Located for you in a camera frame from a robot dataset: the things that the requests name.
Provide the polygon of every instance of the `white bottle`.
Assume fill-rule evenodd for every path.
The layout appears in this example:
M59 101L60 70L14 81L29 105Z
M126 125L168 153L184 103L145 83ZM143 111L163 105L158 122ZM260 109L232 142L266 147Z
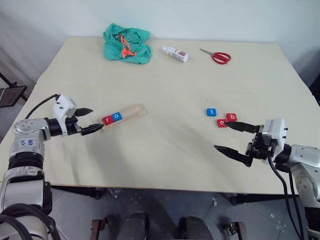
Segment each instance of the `white bottle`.
M178 50L172 46L163 46L162 51L164 51L169 56L178 59L179 61L185 63L188 60L188 54Z

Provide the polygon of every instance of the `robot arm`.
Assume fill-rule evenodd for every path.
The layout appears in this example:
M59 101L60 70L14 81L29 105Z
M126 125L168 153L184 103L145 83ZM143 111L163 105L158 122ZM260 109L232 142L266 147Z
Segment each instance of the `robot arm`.
M287 172L290 168L296 189L305 207L308 221L308 235L320 240L320 150L316 147L285 144L286 128L282 118L267 120L264 125L250 125L244 122L226 122L228 127L255 134L249 142L245 155L225 147L214 147L236 161L250 167L253 159L266 161L272 158L275 168Z
M24 119L13 125L15 139L9 155L8 170L3 176L0 189L2 213L16 204L25 204L36 206L48 215L52 210L52 193L43 171L44 142L59 135L80 133L84 136L104 126L103 124L93 124L85 128L78 126L77 117L91 113L92 110L77 108L71 99L63 95L58 97L53 112L55 117L53 119ZM34 239L48 239L47 227L37 217L19 214L16 219L30 234L41 236ZM0 240L17 234L12 230L7 223L0 224Z

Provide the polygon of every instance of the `black cable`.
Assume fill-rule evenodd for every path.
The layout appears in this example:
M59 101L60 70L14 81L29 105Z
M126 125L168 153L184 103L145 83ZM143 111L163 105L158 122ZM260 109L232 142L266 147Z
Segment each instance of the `black cable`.
M301 214L300 214L300 210L299 210L299 206L298 206L298 202L297 202L297 198L296 198L296 193L295 193L295 188L294 188L294 180L293 180L291 171L289 171L289 181L290 181L290 188L291 188L291 193L292 193L292 197L293 197L296 216L298 217L301 239L305 239L304 226L302 224Z
M288 214L289 214L289 217L290 217L290 220L291 220L291 223L294 227L294 230L296 232L296 234L298 235L299 239L301 239L301 236L299 234L299 231L297 229L297 226L294 222L294 219L292 217L292 214L291 214L291 209L290 209L290 204L289 204L289 197L288 197L288 188L287 188L287 184L286 184L286 181L284 180L284 178L280 175L280 173L277 171L277 169L275 168L273 162L272 162L272 157L271 156L268 156L268 162L269 162L269 165L272 169L272 171L274 172L274 174L280 179L280 181L282 182L282 185L283 185L283 191L284 191L284 199L285 199L285 206L286 206L286 210L288 211Z
M48 228L49 233L51 234L53 240L61 240L60 235L56 228L55 221L51 217L44 214L41 210L39 210L35 206L27 205L24 203L16 203L8 206L5 210L2 211L1 214L14 215L21 210L26 211L31 216L38 217Z
M22 240L32 240L27 228L14 217L1 214L0 221L11 225L15 230L17 230Z
M50 96L50 97L47 97L45 100L43 100L42 102L40 102L37 106L35 106L29 113L28 113L28 115L25 117L25 119L28 119L29 117L30 117L30 115L35 111L35 110L37 110L37 108L38 107L40 107L42 104L44 104L44 103L46 103L46 102L48 102L50 99L53 99L53 98L55 98L56 100L59 98L59 94L54 94L54 95L52 95L52 96Z

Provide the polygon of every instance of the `red scissors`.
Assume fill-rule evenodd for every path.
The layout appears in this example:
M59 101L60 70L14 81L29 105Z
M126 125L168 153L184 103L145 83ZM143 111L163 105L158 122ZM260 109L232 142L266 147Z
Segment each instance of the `red scissors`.
M224 52L210 52L207 50L204 50L202 48L200 48L201 51L204 51L207 54L211 55L211 58L213 61L215 61L217 64L227 64L230 60L231 60L231 56L227 53Z

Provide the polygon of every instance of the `beige tabletop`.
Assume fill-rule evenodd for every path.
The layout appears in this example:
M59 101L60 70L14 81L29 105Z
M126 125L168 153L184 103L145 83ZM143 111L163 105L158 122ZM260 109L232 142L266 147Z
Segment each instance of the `beige tabletop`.
M213 147L244 153L252 140L250 133L217 127L226 113L254 125L283 117L289 128L286 143L320 146L320 108L279 46L165 39L147 44L151 61L138 65L106 60L100 37L70 37L64 43L16 121L55 93L94 110L79 117L82 127L132 104L143 104L148 114L109 131L53 137L45 143L46 180L69 186L283 193L268 165L254 160L249 168ZM163 45L185 51L188 61L163 54ZM232 60L216 64L199 48L229 53ZM44 104L32 118L52 118L53 104ZM218 116L206 116L206 108L216 108ZM0 144L1 176L13 139L10 130Z

